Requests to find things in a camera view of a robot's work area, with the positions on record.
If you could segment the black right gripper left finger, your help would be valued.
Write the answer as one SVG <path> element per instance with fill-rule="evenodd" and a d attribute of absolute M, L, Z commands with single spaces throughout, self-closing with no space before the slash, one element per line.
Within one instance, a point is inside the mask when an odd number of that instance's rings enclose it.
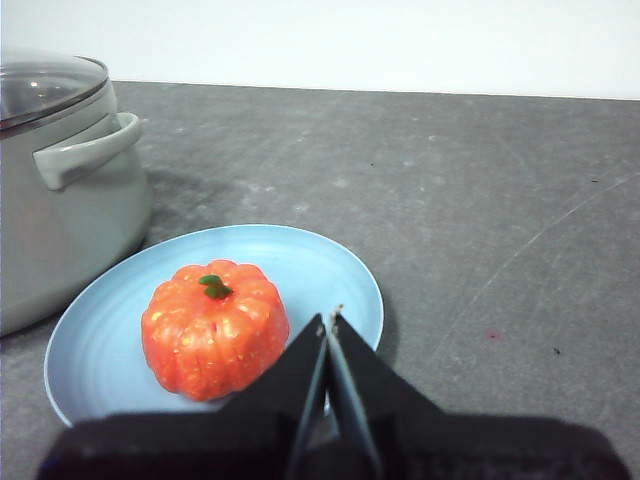
<path fill-rule="evenodd" d="M 84 421 L 62 433 L 41 479 L 284 479 L 324 408 L 327 350 L 315 315 L 279 360 L 221 409 Z"/>

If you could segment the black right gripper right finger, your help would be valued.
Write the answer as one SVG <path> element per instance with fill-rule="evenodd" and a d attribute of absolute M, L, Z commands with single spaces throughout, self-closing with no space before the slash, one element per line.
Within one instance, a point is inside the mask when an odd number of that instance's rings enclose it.
<path fill-rule="evenodd" d="M 549 417 L 447 412 L 386 365 L 341 314 L 327 325 L 331 403 L 376 479 L 628 479 L 599 431 Z"/>

